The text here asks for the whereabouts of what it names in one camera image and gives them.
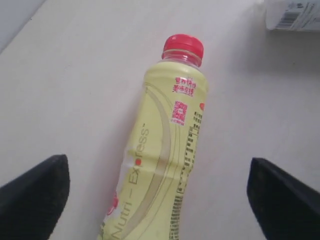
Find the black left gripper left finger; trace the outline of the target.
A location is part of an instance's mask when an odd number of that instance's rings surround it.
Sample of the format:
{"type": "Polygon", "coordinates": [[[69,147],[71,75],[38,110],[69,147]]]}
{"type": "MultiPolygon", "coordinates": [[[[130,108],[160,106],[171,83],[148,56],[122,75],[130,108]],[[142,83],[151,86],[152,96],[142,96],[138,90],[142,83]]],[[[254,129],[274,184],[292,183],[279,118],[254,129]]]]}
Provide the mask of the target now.
{"type": "Polygon", "coordinates": [[[53,155],[0,188],[0,238],[47,240],[70,194],[65,154],[53,155]]]}

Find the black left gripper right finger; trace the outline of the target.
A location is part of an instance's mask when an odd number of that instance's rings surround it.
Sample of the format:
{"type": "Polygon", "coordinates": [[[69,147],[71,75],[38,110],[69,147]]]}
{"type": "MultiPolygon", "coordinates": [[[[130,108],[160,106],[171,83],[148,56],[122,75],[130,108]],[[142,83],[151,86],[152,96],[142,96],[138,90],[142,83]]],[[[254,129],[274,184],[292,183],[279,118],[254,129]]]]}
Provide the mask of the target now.
{"type": "Polygon", "coordinates": [[[320,238],[320,193],[267,159],[252,158],[246,194],[267,240],[320,238]]]}

